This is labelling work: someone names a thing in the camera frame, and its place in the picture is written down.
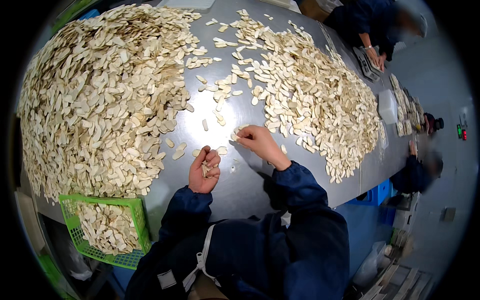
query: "white label patch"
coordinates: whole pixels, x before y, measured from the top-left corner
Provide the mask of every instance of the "white label patch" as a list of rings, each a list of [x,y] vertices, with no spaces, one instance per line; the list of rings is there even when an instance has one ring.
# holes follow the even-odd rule
[[[158,281],[160,281],[160,286],[162,287],[162,289],[169,288],[177,284],[177,282],[175,281],[175,277],[173,276],[172,270],[162,274],[158,274],[156,277],[158,278]]]

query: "gray metal table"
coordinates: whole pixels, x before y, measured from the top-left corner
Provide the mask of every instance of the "gray metal table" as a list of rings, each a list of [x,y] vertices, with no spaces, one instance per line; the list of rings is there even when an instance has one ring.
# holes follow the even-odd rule
[[[216,18],[219,22],[224,23],[239,20],[240,15],[236,11],[240,9],[246,9],[250,17],[270,26],[274,32],[284,31],[287,28],[293,29],[288,25],[288,20],[298,26],[303,26],[305,31],[313,36],[315,45],[322,52],[327,53],[325,49],[327,42],[317,21],[256,0],[217,0],[208,12],[202,13],[202,18],[192,23],[191,32],[200,39],[199,46],[205,46],[208,49],[206,56],[220,57],[222,61],[206,68],[185,69],[185,82],[191,94],[189,103],[193,105],[195,112],[191,113],[186,110],[179,112],[175,131],[162,136],[163,139],[170,138],[176,145],[186,142],[187,148],[185,155],[174,161],[171,157],[175,148],[170,149],[165,143],[161,145],[161,151],[167,153],[167,157],[163,160],[165,170],[160,172],[159,178],[153,181],[150,192],[144,198],[144,208],[152,240],[158,239],[160,221],[172,195],[177,189],[188,184],[188,170],[194,159],[191,155],[192,150],[200,149],[204,145],[209,145],[213,149],[220,146],[228,148],[228,154],[222,156],[220,180],[212,192],[214,201],[210,205],[211,221],[224,218],[246,218],[251,215],[263,217],[266,213],[273,212],[268,195],[263,191],[264,181],[257,174],[258,171],[271,174],[273,167],[254,153],[230,141],[233,129],[239,125],[244,123],[263,125],[265,117],[262,103],[257,106],[251,105],[252,95],[247,87],[247,82],[239,78],[238,83],[232,86],[232,90],[243,90],[244,93],[241,96],[231,97],[225,102],[221,114],[227,124],[222,127],[212,113],[216,106],[216,102],[212,99],[213,93],[197,91],[201,83],[195,78],[195,75],[201,75],[209,81],[209,84],[212,84],[217,79],[226,78],[230,74],[230,65],[236,63],[236,59],[231,55],[234,47],[215,48],[212,40],[217,36],[226,41],[236,42],[237,38],[234,35],[236,29],[229,28],[220,33],[217,31],[219,25],[205,26],[205,23],[211,18]],[[273,16],[274,19],[269,21],[264,13]],[[388,71],[385,71],[382,80],[375,84],[365,79],[361,75],[352,49],[344,44],[334,30],[327,28],[327,31],[345,64],[359,74],[375,94],[392,88]],[[244,58],[251,57],[261,61],[260,53],[258,50],[242,51]],[[257,84],[264,85],[253,80],[253,86]],[[207,119],[208,122],[209,130],[207,132],[202,127],[203,119]],[[354,171],[355,176],[344,178],[341,184],[329,183],[330,177],[325,172],[325,158],[318,153],[312,154],[297,146],[295,144],[297,136],[284,138],[281,134],[276,133],[273,134],[273,137],[279,145],[286,146],[290,159],[306,166],[313,173],[318,183],[328,192],[329,206],[335,207],[380,184],[404,166],[408,154],[408,140],[411,137],[399,138],[394,125],[388,125],[386,129],[389,146],[384,151],[380,151],[381,147],[378,143],[376,149],[365,156],[361,169]]]

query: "floor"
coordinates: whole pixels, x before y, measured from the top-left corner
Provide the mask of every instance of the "floor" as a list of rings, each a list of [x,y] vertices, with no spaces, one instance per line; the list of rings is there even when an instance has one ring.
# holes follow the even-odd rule
[[[352,278],[372,250],[373,243],[381,240],[389,242],[392,227],[378,222],[379,207],[377,206],[343,204],[337,206],[335,211],[347,221],[350,241],[350,278]],[[133,272],[133,270],[114,266],[114,274],[124,290]]]

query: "navy blue work uniform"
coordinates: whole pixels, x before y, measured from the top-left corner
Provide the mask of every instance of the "navy blue work uniform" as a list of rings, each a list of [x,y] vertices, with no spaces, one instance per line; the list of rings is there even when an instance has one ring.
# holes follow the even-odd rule
[[[291,215],[208,223],[212,194],[179,189],[150,252],[139,262],[125,299],[187,299],[198,272],[230,300],[341,299],[348,284],[345,219],[327,206],[326,191],[292,162],[272,176]]]
[[[393,187],[404,194],[423,193],[433,182],[433,178],[417,160],[415,155],[407,158],[407,164],[398,173],[390,177]]]
[[[398,5],[393,0],[358,0],[335,7],[324,24],[335,29],[353,47],[364,46],[359,34],[368,33],[372,46],[392,60],[400,32],[395,28]]]

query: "white box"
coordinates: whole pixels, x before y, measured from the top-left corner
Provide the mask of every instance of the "white box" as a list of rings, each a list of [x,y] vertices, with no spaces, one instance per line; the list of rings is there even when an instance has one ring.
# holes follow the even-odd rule
[[[385,121],[385,124],[397,122],[396,100],[391,90],[384,90],[378,95],[378,114]]]

